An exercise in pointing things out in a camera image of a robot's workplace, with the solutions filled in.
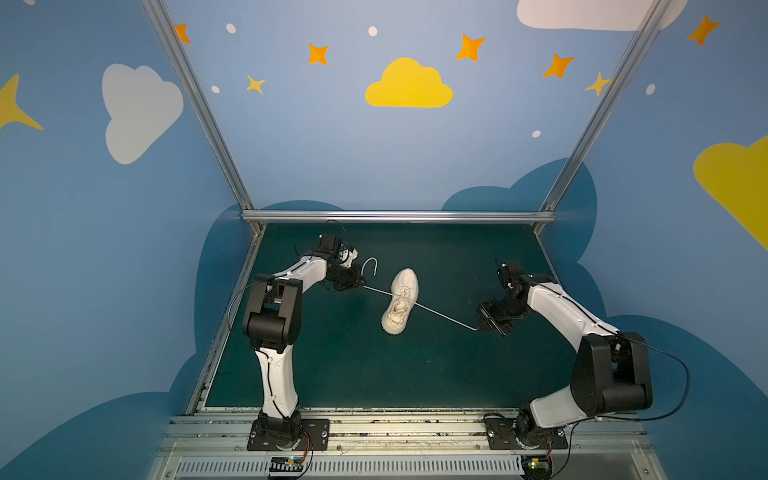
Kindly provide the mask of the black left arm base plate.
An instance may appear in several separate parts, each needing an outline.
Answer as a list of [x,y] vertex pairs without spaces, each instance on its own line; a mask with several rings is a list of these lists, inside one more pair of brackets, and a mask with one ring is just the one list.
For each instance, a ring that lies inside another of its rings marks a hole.
[[248,451],[325,451],[328,448],[328,419],[275,419],[260,416],[251,426]]

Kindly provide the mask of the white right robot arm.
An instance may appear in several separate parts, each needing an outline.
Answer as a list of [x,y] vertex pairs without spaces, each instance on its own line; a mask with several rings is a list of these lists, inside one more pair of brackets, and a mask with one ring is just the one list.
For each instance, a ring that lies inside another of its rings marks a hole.
[[517,320],[538,314],[575,351],[569,384],[525,404],[517,422],[520,431],[549,431],[604,414],[650,408],[649,347],[642,336],[601,320],[548,275],[502,263],[497,276],[503,296],[478,307],[483,329],[505,336]]

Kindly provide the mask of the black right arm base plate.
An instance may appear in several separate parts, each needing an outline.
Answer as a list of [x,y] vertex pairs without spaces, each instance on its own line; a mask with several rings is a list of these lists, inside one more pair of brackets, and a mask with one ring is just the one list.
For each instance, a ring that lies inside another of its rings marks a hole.
[[485,415],[482,422],[491,450],[566,450],[568,441],[562,428],[540,428],[532,420]]

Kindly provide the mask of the white shoelace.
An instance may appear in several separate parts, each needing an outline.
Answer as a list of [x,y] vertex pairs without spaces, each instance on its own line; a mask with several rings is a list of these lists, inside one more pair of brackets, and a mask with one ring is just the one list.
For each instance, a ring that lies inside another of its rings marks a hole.
[[[369,290],[371,292],[375,292],[375,293],[378,293],[378,294],[382,294],[382,295],[388,296],[390,301],[391,301],[390,289],[389,290],[382,290],[382,289],[370,286],[368,284],[364,284],[363,288],[366,289],[366,290]],[[438,318],[446,320],[446,321],[448,321],[448,322],[450,322],[450,323],[452,323],[454,325],[458,325],[458,326],[460,326],[460,327],[462,327],[464,329],[467,329],[467,330],[469,330],[471,332],[478,332],[478,330],[477,330],[478,326],[469,325],[466,322],[460,321],[460,320],[458,320],[456,318],[453,318],[453,317],[451,317],[451,316],[449,316],[447,314],[444,314],[443,312],[440,312],[440,311],[438,311],[438,310],[436,310],[434,308],[431,308],[431,307],[429,307],[427,305],[424,305],[424,304],[418,302],[418,299],[417,299],[417,302],[416,302],[415,306],[413,307],[412,311],[414,309],[423,310],[423,311],[425,311],[425,312],[427,312],[427,313],[429,313],[431,315],[434,315],[434,316],[436,316]]]

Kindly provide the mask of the white knit sneaker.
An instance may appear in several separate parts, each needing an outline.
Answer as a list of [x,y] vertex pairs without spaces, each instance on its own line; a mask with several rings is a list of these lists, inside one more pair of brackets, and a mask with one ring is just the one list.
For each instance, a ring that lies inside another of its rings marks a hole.
[[401,270],[392,281],[390,293],[391,301],[382,315],[381,324],[386,333],[398,335],[405,330],[418,299],[419,282],[416,273],[410,268]]

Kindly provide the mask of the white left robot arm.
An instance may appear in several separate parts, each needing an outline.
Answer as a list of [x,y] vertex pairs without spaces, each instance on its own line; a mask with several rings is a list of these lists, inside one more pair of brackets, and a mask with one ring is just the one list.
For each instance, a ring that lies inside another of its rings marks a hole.
[[250,286],[242,330],[259,360],[263,405],[252,424],[248,450],[292,450],[305,438],[293,369],[303,295],[325,281],[337,290],[364,285],[357,258],[352,245],[323,234],[315,250],[282,271],[258,276]]

